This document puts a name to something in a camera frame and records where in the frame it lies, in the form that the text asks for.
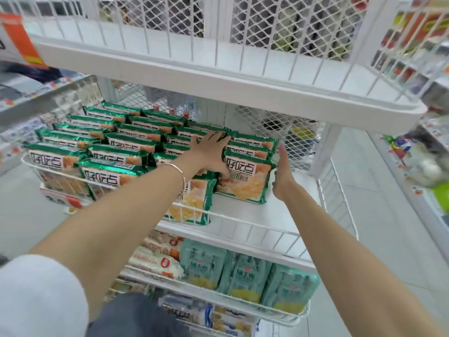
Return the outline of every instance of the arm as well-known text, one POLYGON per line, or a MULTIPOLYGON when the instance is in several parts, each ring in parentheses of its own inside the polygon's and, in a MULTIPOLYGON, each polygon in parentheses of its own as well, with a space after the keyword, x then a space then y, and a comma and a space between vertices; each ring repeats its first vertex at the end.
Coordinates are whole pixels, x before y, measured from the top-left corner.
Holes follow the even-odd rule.
POLYGON ((324 286, 355 336, 443 336, 403 283, 298 185, 284 147, 273 192, 286 204, 324 286))
POLYGON ((192 138, 191 149, 172 166, 160 166, 66 219, 31 249, 55 259, 80 280, 93 314, 106 290, 128 259, 154 229, 182 189, 182 176, 190 180, 206 168, 227 174, 221 152, 230 136, 206 135, 200 144, 192 138))

